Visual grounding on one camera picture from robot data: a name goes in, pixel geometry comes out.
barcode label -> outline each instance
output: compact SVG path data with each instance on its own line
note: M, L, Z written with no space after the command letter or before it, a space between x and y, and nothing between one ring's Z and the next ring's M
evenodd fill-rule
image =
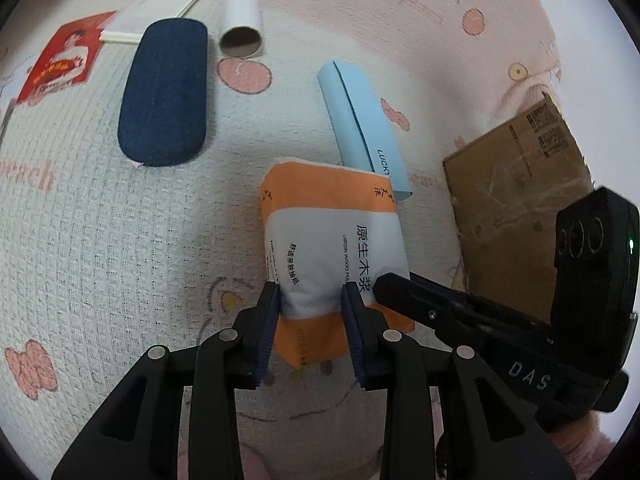
M527 114L527 119L529 120L529 124L531 124L533 131L536 133L550 124L558 122L558 118L551 113L549 106L546 103L533 110L530 114Z
M569 143L566 142L564 133L560 129L560 126L551 128L548 132L540 135L538 137L538 142L540 143L540 148L542 148L546 158L549 158L551 155L561 152L565 148L569 147Z

cardboard tube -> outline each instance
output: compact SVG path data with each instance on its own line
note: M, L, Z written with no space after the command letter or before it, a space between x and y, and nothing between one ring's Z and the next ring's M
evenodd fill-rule
M220 50L229 57L258 56L262 51L262 18L258 0L225 0Z

stack of paper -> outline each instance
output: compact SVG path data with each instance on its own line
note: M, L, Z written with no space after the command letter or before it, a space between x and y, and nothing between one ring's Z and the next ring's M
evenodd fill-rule
M138 44L146 28L166 18L180 18L196 0L135 0L102 24L100 40Z

fabric surface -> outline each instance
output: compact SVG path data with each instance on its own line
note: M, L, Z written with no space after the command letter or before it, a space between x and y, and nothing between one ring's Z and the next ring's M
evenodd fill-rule
M131 1L22 0L0 31L0 80L61 24ZM187 14L210 42L207 137L186 164L135 169L119 149L130 45L105 44L85 83L17 106L7 123L0 427L41 479L145 349L196 344L255 303L267 168L281 156L340 163L316 79L325 62L361 67L381 98L414 188L399 205L410 269L445 284L460 249L442 159L559 75L538 0L261 6L265 52L253 60L215 48L222 0ZM415 337L441 345L425 328ZM240 439L274 480L374 473L385 394L357 387L348 357L294 370L272 356L264 386L236 397Z
M596 412L571 422L550 435L575 472L577 480L588 480L605 461L614 447L600 431Z
M415 322L373 294L387 272L409 278L389 184L384 174L295 158L277 160L260 184L267 277L281 293L273 348L290 365L348 354L356 320L343 321L345 282L356 283L364 305L380 310L390 328L414 331Z

